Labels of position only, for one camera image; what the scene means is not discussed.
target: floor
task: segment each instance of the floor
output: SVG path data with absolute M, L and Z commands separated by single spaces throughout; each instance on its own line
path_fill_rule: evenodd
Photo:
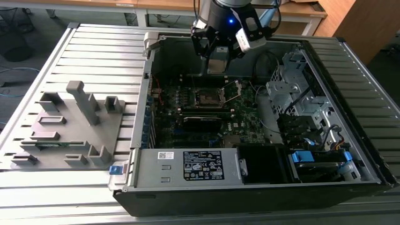
M 95 23 L 107 25 L 137 25 L 136 16 L 133 14 L 123 13 L 97 13 L 57 10 L 56 19 L 49 19 L 44 9 L 32 10 L 32 23 L 36 30 L 25 34 L 28 45 L 35 49 L 33 56 L 17 63 L 7 62 L 0 56 L 0 66 L 9 68 L 31 67 L 40 69 L 52 52 L 52 49 L 61 37 L 67 25 L 71 22 Z M 149 16 L 149 24 L 159 27 L 189 28 L 193 17 L 189 16 L 161 16 L 164 22 L 157 22 L 155 16 Z M 400 104 L 400 91 L 397 83 L 400 82 L 400 57 L 387 56 L 384 52 L 379 53 L 369 64 L 369 70 L 375 74 L 379 82 L 384 86 L 387 92 Z M 23 95 L 35 80 L 36 72 L 29 70 L 13 70 L 0 73 L 0 81 L 5 81 L 7 85 L 0 87 L 0 94 Z M 4 128 L 21 97 L 3 97 L 0 96 L 0 129 Z
M 65 31 L 71 22 L 107 24 L 107 25 L 137 25 L 136 15 L 123 13 L 99 13 L 56 10 L 56 19 L 51 19 L 44 9 L 31 9 L 31 20 L 35 26 L 35 31 L 24 35 L 28 45 L 33 48 L 33 56 L 23 62 L 7 62 L 0 56 L 0 71 L 1 66 L 8 68 L 29 67 L 40 69 L 51 55 L 53 47 Z M 191 16 L 165 16 L 161 15 L 164 22 L 157 22 L 156 16 L 149 17 L 149 24 L 159 27 L 189 28 L 193 17 Z M 0 87 L 0 94 L 23 95 L 33 80 L 36 72 L 32 70 L 12 70 L 0 73 L 0 82 L 7 82 L 4 87 Z M 20 103 L 21 97 L 0 96 L 0 130 L 4 128 L 4 123 L 12 116 L 12 113 Z

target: power supply label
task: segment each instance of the power supply label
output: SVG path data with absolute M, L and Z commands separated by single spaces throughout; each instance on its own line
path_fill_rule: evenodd
M 185 180 L 223 180 L 224 167 L 220 151 L 184 151 L 183 177 Z

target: motherboard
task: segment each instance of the motherboard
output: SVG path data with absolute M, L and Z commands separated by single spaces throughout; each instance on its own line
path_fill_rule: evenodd
M 265 142 L 249 81 L 183 75 L 153 80 L 156 148 L 232 148 Z

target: white sticker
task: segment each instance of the white sticker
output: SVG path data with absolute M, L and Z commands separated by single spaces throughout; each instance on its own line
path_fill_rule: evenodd
M 228 48 L 227 47 L 217 47 L 217 53 L 227 53 Z
M 116 6 L 133 7 L 133 4 L 116 4 Z
M 173 151 L 159 151 L 157 159 L 173 159 Z

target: wooden cabinet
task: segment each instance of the wooden cabinet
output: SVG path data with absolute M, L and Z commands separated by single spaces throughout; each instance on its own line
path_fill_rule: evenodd
M 368 64 L 400 28 L 400 0 L 319 0 L 328 13 L 315 36 L 343 37 Z

